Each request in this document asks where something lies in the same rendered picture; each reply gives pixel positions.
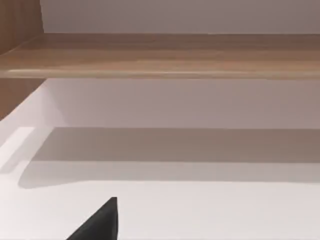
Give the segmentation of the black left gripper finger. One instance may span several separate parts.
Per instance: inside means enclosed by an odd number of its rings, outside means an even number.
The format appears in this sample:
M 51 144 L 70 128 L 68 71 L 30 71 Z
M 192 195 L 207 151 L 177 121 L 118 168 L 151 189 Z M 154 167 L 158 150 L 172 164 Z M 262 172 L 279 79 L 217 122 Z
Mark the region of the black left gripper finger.
M 118 240 L 118 198 L 111 197 L 66 240 Z

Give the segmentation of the wooden open shelf unit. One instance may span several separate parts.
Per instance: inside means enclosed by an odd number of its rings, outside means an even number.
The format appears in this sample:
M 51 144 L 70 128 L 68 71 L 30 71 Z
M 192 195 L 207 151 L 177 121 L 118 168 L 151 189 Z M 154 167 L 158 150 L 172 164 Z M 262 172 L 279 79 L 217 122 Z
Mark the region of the wooden open shelf unit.
M 0 0 L 0 121 L 52 78 L 320 79 L 320 0 Z

